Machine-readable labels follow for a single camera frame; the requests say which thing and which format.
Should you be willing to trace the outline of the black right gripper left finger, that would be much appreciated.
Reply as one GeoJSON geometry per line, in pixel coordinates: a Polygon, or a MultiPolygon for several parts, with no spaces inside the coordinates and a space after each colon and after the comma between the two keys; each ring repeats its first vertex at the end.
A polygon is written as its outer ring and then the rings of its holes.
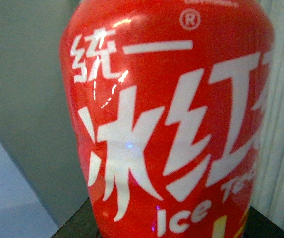
{"type": "Polygon", "coordinates": [[[71,216],[65,224],[53,234],[53,238],[99,238],[90,199],[71,216]]]}

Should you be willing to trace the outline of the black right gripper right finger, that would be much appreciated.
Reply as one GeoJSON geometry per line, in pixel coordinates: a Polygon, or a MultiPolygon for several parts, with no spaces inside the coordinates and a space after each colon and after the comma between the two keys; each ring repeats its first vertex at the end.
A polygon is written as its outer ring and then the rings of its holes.
{"type": "Polygon", "coordinates": [[[243,237],[284,238],[284,230],[251,206],[243,237]]]}

